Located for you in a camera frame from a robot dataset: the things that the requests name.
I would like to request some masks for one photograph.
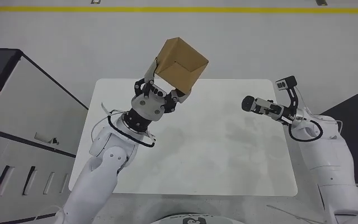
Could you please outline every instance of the white table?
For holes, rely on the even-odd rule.
[[[96,83],[69,182],[91,157],[91,129],[109,109],[129,110],[134,79]],[[157,79],[164,90],[171,87]],[[154,148],[139,146],[114,193],[295,196],[297,185],[282,125],[241,109],[252,95],[276,101],[269,80],[198,80],[190,97],[149,126]],[[94,132],[96,135],[101,123]]]

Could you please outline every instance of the robotic arm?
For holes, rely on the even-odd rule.
[[[154,84],[157,59],[149,67],[143,79],[134,85],[132,108],[115,122],[108,115],[108,127],[104,127],[94,139],[89,153],[91,157],[79,175],[73,190],[63,207],[56,214],[55,224],[89,224],[105,205],[117,185],[119,172],[130,165],[139,144],[153,147],[155,136],[148,132],[148,125],[157,122],[165,113],[175,111],[176,104],[184,102],[185,95],[178,89],[169,94]],[[143,142],[144,137],[152,144]]]
[[[265,114],[289,127],[290,137],[299,142],[304,162],[316,179],[329,224],[358,223],[358,188],[355,185],[353,158],[338,131],[337,121],[313,115],[298,108],[294,76],[276,82],[290,96],[289,107],[273,101],[247,96],[242,109]]]

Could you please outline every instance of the gray cabinet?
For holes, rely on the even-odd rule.
[[[22,51],[0,49],[0,223],[63,205],[87,110]]]

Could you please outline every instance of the floor stripe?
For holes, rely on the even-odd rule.
[[[0,6],[2,12],[189,12],[268,14],[358,14],[358,8]]]

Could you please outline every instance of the open cardboard box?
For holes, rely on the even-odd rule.
[[[181,38],[168,39],[157,57],[155,73],[188,94],[209,61]]]

